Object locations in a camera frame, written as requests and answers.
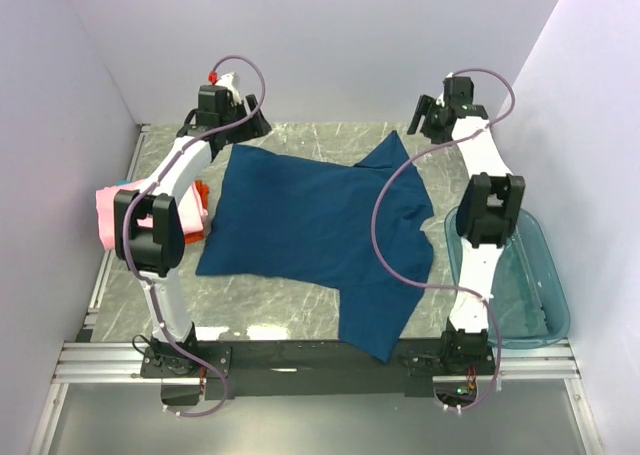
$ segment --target wire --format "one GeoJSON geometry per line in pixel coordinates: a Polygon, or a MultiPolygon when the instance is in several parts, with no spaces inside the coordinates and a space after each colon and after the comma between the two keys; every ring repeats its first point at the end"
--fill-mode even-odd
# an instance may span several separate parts
{"type": "Polygon", "coordinates": [[[138,338],[138,337],[140,337],[144,341],[144,343],[146,343],[147,345],[151,345],[151,342],[149,341],[149,339],[147,337],[145,337],[141,333],[139,333],[137,335],[134,335],[133,338],[131,339],[131,345],[133,346],[133,349],[144,357],[144,355],[145,355],[144,350],[142,350],[142,349],[140,349],[140,348],[138,348],[136,346],[136,338],[138,338]]]}
{"type": "Polygon", "coordinates": [[[462,73],[468,73],[468,72],[487,73],[497,78],[498,80],[500,80],[502,84],[507,88],[507,91],[509,92],[509,97],[511,98],[511,104],[509,105],[509,108],[507,109],[507,111],[504,112],[502,115],[499,115],[498,117],[492,120],[489,120],[485,127],[479,128],[478,130],[476,130],[475,132],[473,132],[471,135],[467,137],[463,137],[459,140],[451,140],[449,142],[446,142],[440,145],[428,147],[424,150],[419,151],[414,156],[409,157],[409,159],[406,162],[404,162],[402,165],[400,165],[400,167],[391,175],[391,177],[389,177],[389,180],[387,180],[387,182],[384,184],[384,186],[382,187],[382,190],[380,190],[378,199],[376,200],[376,203],[373,207],[373,213],[371,214],[371,242],[373,243],[373,250],[376,252],[376,256],[378,257],[378,260],[380,260],[380,263],[382,264],[382,266],[391,275],[393,275],[398,280],[408,285],[412,285],[414,287],[419,287],[424,289],[456,290],[456,291],[470,293],[471,295],[474,295],[475,297],[480,299],[483,305],[485,306],[485,308],[487,309],[487,314],[489,315],[489,318],[491,319],[491,323],[495,327],[495,332],[496,332],[496,357],[495,357],[496,369],[495,369],[495,372],[493,373],[493,376],[491,377],[491,381],[489,382],[489,386],[487,387],[487,389],[484,390],[482,394],[473,403],[467,405],[466,407],[463,407],[462,410],[470,409],[482,403],[489,396],[489,393],[492,391],[492,389],[497,385],[498,375],[500,373],[500,362],[502,360],[502,333],[500,331],[500,328],[498,327],[498,319],[496,318],[496,315],[493,309],[491,308],[487,300],[484,298],[484,296],[471,288],[460,287],[458,285],[445,285],[445,284],[439,284],[439,283],[419,282],[416,280],[411,280],[409,278],[406,278],[400,273],[396,272],[393,269],[393,267],[391,267],[391,265],[389,265],[389,263],[385,260],[384,256],[382,255],[382,252],[380,251],[380,247],[378,246],[378,239],[376,236],[376,222],[378,219],[378,211],[380,210],[380,205],[385,195],[389,191],[389,188],[391,187],[393,182],[400,176],[400,174],[404,172],[404,170],[407,167],[411,166],[415,160],[417,160],[418,158],[424,157],[425,155],[435,152],[437,150],[443,150],[445,148],[458,145],[459,143],[466,142],[467,140],[471,140],[477,137],[478,135],[480,135],[485,129],[491,128],[496,123],[501,122],[502,120],[507,118],[511,114],[511,112],[513,112],[513,108],[515,107],[515,104],[516,104],[516,95],[513,92],[513,88],[511,87],[509,82],[502,75],[494,72],[493,70],[489,70],[488,68],[466,68],[464,70],[458,70],[457,72],[453,72],[452,75],[456,76],[456,75],[460,75],[462,73]]]}
{"type": "Polygon", "coordinates": [[[266,85],[265,85],[265,81],[264,81],[264,76],[262,75],[262,72],[260,71],[258,66],[255,63],[253,63],[251,60],[249,60],[248,58],[243,57],[241,55],[228,55],[228,56],[218,60],[218,62],[213,66],[213,71],[216,72],[218,70],[218,67],[220,65],[222,65],[224,62],[228,61],[228,60],[240,60],[242,62],[245,62],[246,64],[250,65],[251,68],[253,68],[253,70],[256,72],[256,75],[260,79],[260,87],[261,87],[261,90],[262,90],[262,93],[260,94],[260,99],[258,100],[258,104],[255,106],[255,108],[253,110],[251,110],[245,117],[241,118],[240,120],[237,120],[235,122],[229,123],[227,125],[223,125],[221,127],[216,127],[216,128],[211,129],[211,130],[207,130],[206,132],[203,132],[201,135],[199,135],[197,137],[194,137],[191,140],[189,140],[187,143],[185,143],[184,146],[182,147],[182,149],[180,151],[176,152],[176,154],[169,160],[169,163],[167,163],[165,168],[158,175],[158,179],[153,181],[145,190],[143,190],[138,195],[136,195],[136,197],[129,204],[129,207],[127,208],[127,211],[125,212],[124,223],[123,223],[123,228],[122,228],[122,234],[123,234],[122,235],[122,245],[123,245],[123,250],[124,250],[125,259],[127,261],[127,265],[129,266],[129,270],[131,270],[131,273],[133,273],[133,275],[138,280],[143,281],[143,282],[148,284],[148,287],[149,287],[149,298],[151,299],[151,305],[153,306],[153,312],[154,312],[155,317],[156,317],[156,319],[158,321],[158,324],[160,326],[160,330],[162,331],[162,334],[167,339],[167,342],[169,342],[171,347],[173,347],[173,349],[176,352],[180,353],[182,356],[184,356],[184,357],[186,357],[186,358],[188,358],[190,360],[193,360],[194,362],[196,362],[196,363],[200,364],[201,366],[205,367],[207,370],[211,370],[214,374],[216,374],[216,376],[218,378],[220,378],[220,380],[222,381],[222,384],[224,386],[224,391],[222,393],[222,397],[220,398],[220,400],[218,401],[218,403],[216,405],[214,405],[212,408],[210,408],[208,410],[204,410],[202,412],[181,412],[179,410],[176,410],[173,407],[168,407],[168,410],[170,412],[175,413],[178,416],[188,417],[188,418],[203,417],[203,416],[206,416],[206,415],[210,415],[210,414],[212,414],[214,412],[217,412],[224,405],[224,403],[227,401],[227,399],[231,396],[231,387],[229,385],[229,381],[227,380],[227,377],[222,373],[222,371],[220,371],[218,368],[216,368],[215,366],[213,366],[212,364],[210,364],[206,360],[203,360],[202,358],[200,358],[200,357],[198,357],[198,356],[196,356],[196,355],[194,355],[192,353],[189,353],[187,350],[185,350],[184,348],[180,347],[178,345],[178,343],[176,342],[176,339],[173,337],[173,335],[169,331],[169,328],[167,327],[167,323],[166,323],[166,321],[165,321],[165,319],[163,317],[162,310],[160,309],[160,304],[158,302],[158,294],[157,294],[156,287],[155,287],[155,284],[154,284],[153,280],[151,280],[149,277],[145,277],[144,275],[142,275],[140,273],[140,271],[138,270],[138,268],[136,267],[134,261],[133,261],[133,256],[131,254],[131,240],[129,239],[129,226],[131,225],[131,220],[133,218],[133,213],[134,213],[136,207],[138,206],[138,204],[140,203],[140,201],[144,197],[146,197],[149,193],[153,192],[153,190],[155,190],[156,187],[158,187],[158,185],[160,184],[162,179],[164,179],[164,177],[171,171],[171,169],[176,164],[178,159],[182,155],[184,155],[185,151],[189,147],[191,147],[195,143],[198,143],[201,140],[208,139],[209,137],[211,137],[213,135],[216,135],[217,133],[220,133],[220,132],[225,131],[225,130],[229,130],[231,128],[235,128],[235,127],[237,127],[239,125],[242,125],[243,123],[246,123],[254,115],[256,115],[258,113],[258,111],[260,110],[260,108],[262,107],[262,104],[264,103],[264,98],[265,98],[265,95],[266,95],[266,85]]]}

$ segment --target purple hose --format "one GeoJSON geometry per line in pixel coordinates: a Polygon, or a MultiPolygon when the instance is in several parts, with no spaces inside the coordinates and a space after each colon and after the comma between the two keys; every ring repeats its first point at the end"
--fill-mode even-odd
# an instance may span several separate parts
{"type": "MultiPolygon", "coordinates": [[[[506,117],[508,117],[511,114],[511,112],[513,111],[513,108],[515,107],[515,104],[516,104],[516,95],[515,95],[515,93],[513,93],[513,88],[511,87],[509,82],[502,75],[494,72],[493,70],[489,70],[487,68],[466,68],[464,70],[458,70],[457,72],[454,72],[453,75],[460,75],[462,73],[467,73],[467,72],[488,73],[489,75],[492,75],[495,78],[497,78],[498,80],[500,80],[502,82],[502,84],[505,87],[507,87],[507,90],[509,91],[509,96],[511,98],[511,105],[509,106],[509,108],[507,109],[507,111],[505,113],[503,113],[502,115],[496,117],[495,119],[489,120],[487,122],[486,128],[491,128],[496,123],[504,120],[506,117]]],[[[404,283],[406,283],[408,285],[412,285],[414,287],[425,288],[425,289],[426,288],[432,288],[432,289],[443,289],[443,290],[456,290],[456,291],[463,291],[463,292],[470,293],[471,295],[474,295],[474,296],[478,297],[480,300],[482,300],[482,303],[484,304],[484,306],[487,309],[487,313],[489,314],[489,318],[491,319],[491,322],[493,323],[493,326],[495,327],[495,330],[496,330],[496,339],[497,339],[497,343],[496,343],[496,347],[497,347],[496,370],[493,373],[493,377],[491,377],[491,381],[490,381],[489,386],[487,387],[487,389],[482,392],[482,394],[476,399],[475,402],[467,405],[466,407],[462,407],[462,410],[467,410],[469,408],[475,407],[476,405],[482,403],[489,396],[489,393],[491,392],[491,390],[497,384],[498,374],[500,373],[500,362],[502,361],[502,333],[500,332],[500,328],[498,327],[498,320],[496,318],[496,315],[495,315],[493,309],[491,308],[491,306],[489,305],[489,303],[487,303],[487,301],[484,299],[484,297],[481,294],[479,294],[478,292],[476,292],[475,290],[472,290],[472,289],[466,288],[466,287],[459,287],[457,285],[442,285],[442,284],[437,284],[437,283],[418,282],[418,281],[406,278],[403,275],[401,275],[398,272],[396,272],[393,269],[393,267],[391,267],[391,265],[389,265],[389,263],[387,263],[387,261],[384,259],[384,256],[382,255],[382,252],[380,251],[380,247],[378,246],[378,239],[377,239],[377,236],[376,236],[376,222],[378,220],[378,211],[380,210],[380,204],[382,203],[382,200],[384,199],[384,196],[389,191],[389,187],[391,187],[393,182],[400,176],[400,174],[408,166],[410,166],[415,160],[417,160],[420,157],[424,157],[428,153],[435,152],[436,150],[442,150],[444,148],[452,147],[454,145],[458,145],[459,143],[466,142],[467,140],[471,140],[472,138],[477,137],[483,131],[484,131],[484,128],[478,129],[475,132],[473,132],[471,135],[469,135],[468,137],[461,138],[460,140],[452,140],[450,142],[446,142],[446,143],[443,143],[441,145],[436,145],[436,146],[432,146],[432,147],[426,148],[426,149],[416,153],[414,156],[410,157],[406,162],[404,162],[393,173],[393,175],[391,175],[391,177],[389,177],[389,180],[387,180],[387,183],[384,184],[384,186],[382,187],[382,190],[380,191],[380,195],[378,195],[378,199],[376,200],[376,203],[375,203],[375,205],[373,207],[373,213],[371,214],[371,242],[373,243],[373,250],[376,252],[376,256],[378,257],[378,260],[380,260],[380,263],[382,264],[382,266],[391,275],[396,277],[398,280],[400,280],[400,281],[402,281],[402,282],[404,282],[404,283]]]]}
{"type": "Polygon", "coordinates": [[[218,70],[218,67],[226,62],[227,60],[241,60],[245,63],[247,63],[248,65],[251,66],[251,68],[253,68],[256,72],[256,74],[258,75],[258,78],[260,79],[260,87],[262,90],[262,93],[260,95],[260,99],[258,100],[258,104],[256,105],[256,107],[247,114],[246,117],[233,122],[233,123],[229,123],[227,125],[224,125],[222,127],[217,127],[211,130],[208,130],[204,133],[202,133],[201,135],[198,135],[197,137],[194,137],[193,139],[189,140],[187,143],[184,144],[184,146],[182,147],[182,149],[179,152],[176,152],[176,154],[173,156],[173,158],[171,158],[171,160],[169,161],[169,163],[167,164],[167,166],[164,168],[164,170],[162,170],[162,172],[160,172],[159,176],[158,176],[158,180],[154,181],[153,183],[151,183],[145,190],[143,190],[142,192],[140,192],[131,202],[131,204],[129,205],[129,207],[127,208],[127,211],[125,213],[124,216],[124,223],[123,223],[123,229],[122,229],[122,245],[123,245],[123,249],[124,249],[124,255],[125,255],[125,259],[127,261],[127,265],[129,266],[129,269],[131,270],[131,273],[133,273],[133,275],[138,279],[141,280],[143,282],[146,282],[147,284],[149,284],[149,294],[150,294],[150,298],[151,298],[151,304],[153,305],[153,311],[155,313],[156,318],[158,319],[158,323],[160,324],[160,329],[162,330],[162,333],[164,334],[164,336],[166,337],[167,341],[169,342],[169,344],[173,347],[174,350],[176,350],[178,353],[182,354],[183,356],[187,357],[190,360],[193,360],[194,362],[200,364],[201,366],[205,367],[207,370],[211,370],[213,373],[215,373],[220,380],[222,380],[222,384],[224,385],[224,392],[222,394],[222,397],[220,398],[220,401],[212,408],[202,411],[202,412],[180,412],[174,408],[169,408],[169,411],[171,411],[172,413],[175,413],[176,415],[180,415],[183,417],[190,417],[190,418],[195,418],[195,417],[203,417],[206,415],[210,415],[213,412],[218,411],[222,405],[224,405],[224,403],[227,401],[227,399],[229,398],[229,396],[231,395],[231,387],[229,386],[229,381],[227,380],[227,377],[225,377],[225,375],[218,370],[216,367],[214,367],[213,365],[211,365],[210,363],[208,363],[207,361],[197,357],[196,355],[189,353],[187,350],[183,349],[182,347],[180,347],[175,338],[173,338],[173,335],[171,334],[171,332],[169,331],[169,329],[166,326],[166,322],[163,318],[162,315],[162,311],[160,309],[160,304],[158,303],[158,294],[156,293],[156,288],[155,285],[153,283],[153,281],[148,278],[145,277],[144,275],[142,275],[140,273],[140,271],[138,270],[138,268],[135,266],[135,263],[133,261],[133,256],[131,255],[131,244],[130,244],[130,239],[129,239],[129,227],[131,225],[131,219],[133,216],[133,212],[136,209],[136,206],[138,205],[138,203],[140,203],[140,201],[149,193],[153,192],[153,190],[158,186],[158,184],[162,181],[162,179],[167,175],[167,173],[169,173],[169,171],[171,171],[171,168],[175,165],[175,163],[178,161],[178,159],[184,155],[184,152],[190,147],[192,146],[194,143],[199,142],[200,140],[203,140],[207,137],[210,137],[212,135],[215,135],[216,133],[219,133],[223,130],[228,130],[230,128],[235,128],[239,125],[242,125],[243,123],[247,122],[248,120],[250,120],[255,114],[258,113],[258,111],[260,110],[260,107],[262,107],[262,104],[264,102],[264,97],[266,94],[266,86],[265,86],[265,82],[264,82],[264,77],[262,75],[262,72],[260,71],[260,69],[256,66],[255,63],[253,63],[251,60],[249,60],[248,58],[245,58],[241,55],[228,55],[222,59],[220,59],[213,67],[213,71],[216,72],[218,70]]]}

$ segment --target purple cable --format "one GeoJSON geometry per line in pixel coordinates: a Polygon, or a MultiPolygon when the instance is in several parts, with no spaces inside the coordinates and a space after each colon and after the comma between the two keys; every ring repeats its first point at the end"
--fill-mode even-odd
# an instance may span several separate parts
{"type": "MultiPolygon", "coordinates": [[[[515,93],[513,93],[513,88],[511,87],[509,82],[502,75],[494,72],[493,70],[489,70],[488,68],[466,68],[464,70],[458,70],[457,72],[453,72],[453,75],[460,75],[462,73],[467,73],[467,72],[488,73],[489,75],[492,75],[495,78],[497,78],[498,80],[500,80],[502,82],[502,84],[505,87],[507,87],[507,90],[509,91],[509,96],[511,98],[511,105],[509,106],[509,108],[507,109],[507,111],[505,113],[503,113],[502,115],[499,115],[495,119],[489,120],[487,122],[487,125],[486,125],[485,128],[491,128],[496,123],[504,120],[506,117],[508,117],[511,114],[511,112],[513,111],[513,108],[515,107],[515,104],[516,104],[516,95],[515,95],[515,93]]],[[[382,264],[382,266],[391,275],[396,277],[398,280],[400,280],[400,281],[402,281],[402,282],[404,282],[404,283],[406,283],[408,285],[412,285],[414,287],[425,288],[425,289],[432,288],[432,289],[443,289],[443,290],[456,290],[456,291],[463,291],[463,292],[470,293],[471,295],[474,295],[474,296],[478,297],[482,301],[482,303],[484,304],[484,306],[487,309],[487,313],[489,314],[489,318],[491,319],[491,322],[493,323],[493,326],[495,327],[495,330],[496,330],[496,339],[497,339],[497,342],[496,342],[496,347],[497,347],[496,370],[493,373],[493,377],[491,377],[491,381],[489,382],[489,386],[487,387],[487,389],[482,392],[482,394],[476,399],[476,401],[474,401],[473,403],[471,403],[471,404],[469,404],[469,405],[467,405],[465,407],[462,407],[462,410],[468,410],[468,409],[470,409],[472,407],[475,407],[476,405],[482,403],[489,396],[489,393],[491,392],[491,390],[497,384],[498,374],[500,373],[500,362],[502,360],[502,333],[500,332],[500,328],[498,327],[498,320],[496,318],[496,315],[495,315],[493,309],[491,308],[491,306],[489,305],[489,303],[484,299],[484,297],[480,293],[476,292],[475,290],[472,290],[471,288],[460,287],[458,285],[443,285],[443,284],[438,284],[438,283],[418,282],[418,281],[406,278],[403,275],[401,275],[398,272],[396,272],[393,269],[393,267],[391,267],[391,265],[389,265],[389,263],[384,259],[384,256],[382,255],[382,252],[380,251],[380,247],[378,246],[378,239],[377,239],[377,236],[376,236],[376,222],[378,220],[378,211],[380,210],[380,204],[382,203],[382,200],[384,199],[384,196],[389,191],[389,187],[391,187],[393,182],[400,176],[400,174],[408,166],[410,166],[418,158],[424,157],[428,153],[435,152],[437,150],[442,150],[442,149],[448,148],[448,147],[453,147],[454,145],[458,145],[459,143],[466,142],[467,140],[471,140],[472,138],[475,138],[480,133],[482,133],[485,128],[480,128],[480,129],[476,130],[475,132],[473,132],[468,137],[461,138],[460,140],[452,140],[450,142],[446,142],[446,143],[443,143],[441,145],[436,145],[436,146],[433,146],[433,147],[426,148],[426,149],[416,153],[414,156],[410,157],[406,162],[404,162],[393,173],[393,175],[391,175],[391,177],[389,177],[389,180],[387,180],[387,183],[384,184],[384,186],[382,187],[382,190],[380,191],[380,195],[378,195],[378,199],[376,200],[376,203],[375,203],[375,205],[373,207],[373,213],[371,214],[371,242],[373,243],[373,250],[376,252],[376,256],[378,257],[378,260],[380,260],[380,263],[382,264]]],[[[457,411],[453,407],[450,407],[450,410],[457,411]]]]}
{"type": "Polygon", "coordinates": [[[178,161],[178,159],[184,155],[185,151],[191,147],[194,143],[197,143],[207,137],[210,137],[212,135],[215,135],[216,133],[222,132],[224,130],[228,130],[230,128],[235,128],[239,125],[242,125],[243,123],[247,122],[248,120],[250,120],[255,114],[258,113],[258,111],[260,110],[260,107],[262,107],[262,104],[264,102],[264,97],[266,94],[266,85],[264,82],[264,77],[262,75],[262,72],[260,71],[260,69],[257,67],[257,65],[255,63],[253,63],[251,60],[249,60],[246,57],[243,57],[241,55],[228,55],[220,60],[218,60],[218,62],[213,66],[213,71],[216,72],[218,70],[218,67],[226,62],[227,60],[241,60],[245,63],[247,63],[248,65],[251,66],[251,68],[253,68],[256,72],[256,75],[258,75],[258,78],[260,79],[260,87],[262,90],[262,93],[260,95],[260,99],[258,100],[258,104],[256,105],[256,107],[247,114],[246,117],[243,117],[242,119],[235,121],[233,123],[229,123],[227,125],[224,125],[222,127],[217,127],[211,130],[208,130],[204,133],[202,133],[201,135],[198,135],[197,137],[194,137],[193,139],[189,140],[187,143],[184,144],[184,146],[182,147],[182,149],[179,152],[176,152],[176,154],[171,158],[171,160],[169,161],[169,163],[166,165],[166,167],[160,172],[160,174],[158,175],[158,180],[152,182],[145,190],[143,190],[142,192],[140,192],[131,202],[131,204],[129,205],[129,207],[127,208],[127,211],[125,213],[124,216],[124,223],[123,223],[123,229],[122,229],[122,245],[123,245],[123,249],[124,249],[124,255],[125,255],[125,259],[127,261],[127,265],[129,266],[129,269],[131,270],[131,273],[133,273],[133,275],[138,279],[141,280],[143,282],[146,282],[149,285],[149,295],[151,298],[151,304],[153,305],[153,311],[155,313],[156,318],[158,319],[158,323],[160,324],[160,329],[162,330],[162,333],[164,334],[165,338],[167,339],[167,341],[169,342],[169,344],[173,347],[174,350],[176,350],[178,353],[182,354],[183,356],[187,357],[190,360],[193,360],[194,362],[200,364],[201,366],[205,367],[207,370],[211,370],[213,373],[215,373],[220,380],[222,380],[222,384],[224,385],[224,392],[222,394],[222,397],[220,398],[220,401],[212,408],[208,409],[208,410],[204,410],[202,412],[181,412],[178,411],[174,408],[169,408],[169,411],[172,413],[175,413],[176,415],[179,416],[183,416],[183,417],[189,417],[189,418],[195,418],[195,417],[203,417],[206,415],[210,415],[213,412],[218,411],[222,405],[224,405],[224,403],[227,401],[227,399],[229,398],[229,396],[231,395],[231,387],[229,386],[229,381],[227,380],[227,377],[225,377],[225,375],[216,367],[214,367],[213,365],[211,365],[210,363],[208,363],[207,361],[197,357],[196,355],[189,353],[187,350],[183,349],[182,347],[180,347],[175,338],[173,338],[173,335],[171,334],[171,332],[169,331],[169,329],[166,326],[166,322],[164,320],[164,317],[162,315],[162,311],[160,309],[160,304],[158,303],[158,294],[156,293],[156,288],[155,285],[153,283],[153,281],[148,278],[145,277],[144,275],[142,275],[140,273],[140,271],[138,270],[138,268],[135,266],[135,263],[133,261],[133,256],[131,255],[131,244],[130,244],[130,239],[129,239],[129,227],[131,226],[131,219],[133,217],[133,212],[136,209],[136,206],[138,205],[138,203],[140,203],[140,201],[149,193],[153,192],[153,190],[158,186],[158,184],[162,181],[162,179],[167,175],[167,173],[169,173],[169,171],[171,170],[171,168],[175,165],[175,163],[178,161]]]}

